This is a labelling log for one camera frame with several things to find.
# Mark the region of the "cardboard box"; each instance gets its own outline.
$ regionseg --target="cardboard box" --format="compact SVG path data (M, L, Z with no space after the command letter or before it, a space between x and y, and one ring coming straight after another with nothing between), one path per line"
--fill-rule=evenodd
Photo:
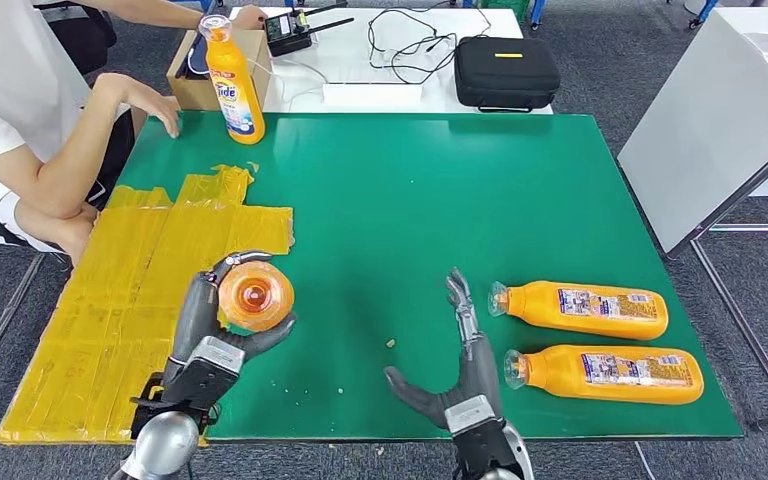
M265 32L262 30L234 30L231 32L231 37L246 58L253 59L272 71L272 60L269 58L269 48L266 46ZM216 99L216 92L209 79L187 78L184 75L176 77L181 71L181 65L187 61L187 54L195 38L196 32L194 30L190 30L184 35L184 39L175 53L175 58L172 59L172 64L166 71L166 79L169 81L172 94L178 99L181 109L219 110L219 101ZM249 75L252 77L254 90L257 93L257 100L263 107L266 91L269 88L269 74L252 62L246 63L248 63Z

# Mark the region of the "black case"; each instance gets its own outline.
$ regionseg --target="black case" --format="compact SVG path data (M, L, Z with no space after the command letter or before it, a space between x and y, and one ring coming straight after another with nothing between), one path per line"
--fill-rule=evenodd
M543 108L560 85L558 67L540 40L465 37L455 50L455 87L463 105Z

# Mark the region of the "white table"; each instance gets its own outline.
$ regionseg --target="white table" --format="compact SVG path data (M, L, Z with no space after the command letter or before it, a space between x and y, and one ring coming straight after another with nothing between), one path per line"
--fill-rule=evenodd
M289 11L289 8L266 7L263 11L269 16L276 16ZM296 63L309 65L327 78L330 84L397 84L398 78L391 70L378 70L369 65L370 45L367 41L369 21L378 15L380 8L338 8L308 17L311 26L324 25L344 18L353 17L354 22L324 30L315 34L314 45L310 48L282 55L272 59L273 77L266 95L263 110L265 112L393 112L393 113L464 113L476 112L473 107L465 107L458 102L455 92L454 66L452 64L438 71L422 85L422 94L418 102L406 105L382 104L380 99L370 98L355 105L334 105L324 101L324 80L310 69ZM231 13L233 18L238 9ZM434 26L438 34L453 32L458 39L481 33L487 24L481 13L490 22L488 35L504 38L522 38L522 30L512 10L438 8L424 13L409 12L411 16ZM430 34L430 30L405 18L398 13L388 13L375 24L376 46L383 49L397 50L407 44L418 41ZM431 53L424 49L420 53L403 57L402 63L429 68L451 51L451 42L441 43ZM380 54L373 57L376 64L384 63L387 58ZM420 72L400 70L409 81L422 78ZM552 113L548 106L535 113Z

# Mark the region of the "white t-shirt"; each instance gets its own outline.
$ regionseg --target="white t-shirt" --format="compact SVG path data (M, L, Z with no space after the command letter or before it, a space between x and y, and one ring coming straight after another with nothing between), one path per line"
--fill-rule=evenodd
M22 144L43 162L72 132L89 87L33 0L0 0L0 154ZM0 183L0 200L9 190Z

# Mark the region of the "black shorts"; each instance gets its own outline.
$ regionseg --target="black shorts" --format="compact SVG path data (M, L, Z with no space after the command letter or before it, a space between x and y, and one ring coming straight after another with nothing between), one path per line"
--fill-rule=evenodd
M87 193L87 203L103 209L110 199L113 187L119 180L122 169L125 168L125 162L131 155L134 148L134 118L131 111L127 111L116 119L113 123L113 129L110 131L110 140L107 142L107 150L104 152L101 169L98 177ZM11 232L0 220L0 237L11 245L30 246L28 242Z

